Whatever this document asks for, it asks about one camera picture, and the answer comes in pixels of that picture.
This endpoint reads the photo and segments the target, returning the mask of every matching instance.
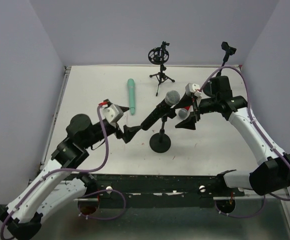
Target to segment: silver microphone head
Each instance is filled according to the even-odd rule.
[[[169,106],[173,106],[179,103],[181,96],[178,91],[172,90],[166,93],[165,102]]]

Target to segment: cable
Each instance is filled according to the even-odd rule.
[[[103,190],[99,190],[99,191],[95,191],[95,192],[86,194],[86,195],[82,196],[81,198],[90,197],[92,195],[100,194],[100,193],[104,193],[104,192],[108,192],[108,191],[119,194],[121,196],[121,198],[123,199],[123,209],[118,215],[112,216],[112,217],[96,217],[96,216],[84,215],[83,213],[80,213],[79,216],[84,216],[86,219],[88,218],[88,219],[103,220],[103,221],[110,221],[110,220],[118,219],[119,217],[121,217],[125,213],[125,210],[126,210],[126,199],[125,199],[123,193],[121,193],[120,191],[117,191],[115,189],[111,189],[111,190],[103,189]]]
[[[255,212],[255,213],[253,213],[253,214],[251,214],[251,215],[246,215],[246,216],[229,215],[228,213],[222,212],[222,211],[219,210],[219,208],[217,207],[216,201],[214,201],[214,206],[215,206],[216,211],[217,211],[219,214],[224,215],[224,216],[226,216],[226,217],[230,217],[230,218],[234,218],[234,219],[249,219],[249,218],[255,217],[256,215],[260,214],[260,213],[264,210],[265,202],[266,202],[265,199],[266,199],[266,197],[265,197],[265,195],[264,195],[264,196],[263,196],[263,203],[262,203],[262,205],[261,205],[261,208],[260,208],[257,212]]]
[[[249,90],[247,88],[247,85],[246,85],[246,80],[243,76],[243,74],[238,71],[235,67],[232,67],[232,66],[221,66],[219,68],[217,68],[208,78],[207,80],[203,83],[203,85],[201,86],[201,88],[199,89],[199,91],[201,92],[203,90],[203,88],[205,87],[205,85],[211,80],[211,78],[220,70],[222,69],[232,69],[234,70],[235,72],[237,72],[241,79],[243,80],[244,82],[244,86],[245,86],[245,89],[246,89],[246,94],[247,94],[247,113],[248,113],[248,116],[249,118],[252,120],[253,119],[253,115],[252,115],[252,111],[251,111],[251,103],[250,103],[250,98],[249,98]],[[254,125],[254,127],[256,128],[257,132],[261,135],[261,137],[265,140],[265,142],[269,145],[269,147],[274,151],[275,154],[277,154],[279,156],[279,158],[286,164],[286,166],[288,167],[289,171],[290,171],[290,163],[285,159],[285,157],[280,154],[279,151],[277,151],[275,149],[275,147],[272,145],[271,141],[265,136],[265,134],[262,132],[262,130],[260,129],[260,127],[257,125],[257,121],[252,121],[252,124]],[[284,198],[284,197],[280,197],[280,196],[277,196],[273,193],[270,193],[271,196],[279,199],[279,200],[282,200],[282,201],[290,201],[290,198]]]
[[[0,228],[0,239],[1,240],[13,240],[14,237],[11,238],[5,238],[4,237],[4,229],[5,226],[7,225],[7,222],[10,220],[10,218],[12,217],[12,215],[17,212],[17,210],[20,208],[20,206],[22,205],[22,203],[29,197],[29,195],[41,184],[41,182],[45,181],[49,176],[51,176],[52,174],[55,173],[59,173],[59,172],[79,172],[79,173],[93,173],[96,172],[98,170],[101,170],[105,164],[107,163],[107,160],[109,158],[109,152],[110,152],[110,148],[109,148],[109,141],[108,141],[108,136],[106,133],[106,129],[102,120],[102,115],[101,115],[101,107],[104,105],[105,103],[101,103],[98,105],[97,107],[97,116],[99,119],[99,123],[100,123],[100,127],[101,127],[101,131],[103,133],[104,136],[104,141],[105,141],[105,158],[104,161],[102,162],[102,164],[94,169],[90,169],[90,170],[83,170],[83,169],[75,169],[75,168],[61,168],[61,169],[56,169],[53,171],[50,171],[49,173],[47,173],[46,175],[44,175],[40,181],[38,181],[36,184],[34,184],[29,191],[23,196],[23,198],[19,201],[18,204],[16,204],[16,206],[14,207],[14,209],[7,215],[7,217],[5,218],[1,228]]]

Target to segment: wall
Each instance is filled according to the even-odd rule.
[[[222,41],[242,64],[278,0],[30,0],[66,65],[150,64],[170,42],[168,64],[221,64]]]
[[[0,204],[38,169],[63,69],[28,0],[0,0]]]
[[[254,112],[290,153],[290,0],[281,0],[249,53],[243,73]]]

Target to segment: mini tripod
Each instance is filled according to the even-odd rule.
[[[170,54],[166,50],[166,46],[169,46],[170,44],[163,41],[161,43],[160,47],[153,48],[148,53],[148,60],[155,65],[160,65],[159,72],[153,75],[149,75],[150,78],[156,77],[158,81],[157,85],[157,91],[156,96],[159,94],[159,88],[162,83],[164,83],[166,80],[171,80],[172,83],[175,83],[174,79],[171,79],[169,76],[167,76],[164,71],[166,70],[166,67],[164,66],[164,63],[166,63],[169,58]]]

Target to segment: microphone stand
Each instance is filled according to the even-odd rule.
[[[172,145],[171,139],[165,134],[164,129],[167,117],[168,115],[166,114],[161,118],[161,129],[159,130],[159,133],[155,133],[149,140],[150,148],[159,154],[167,152]]]

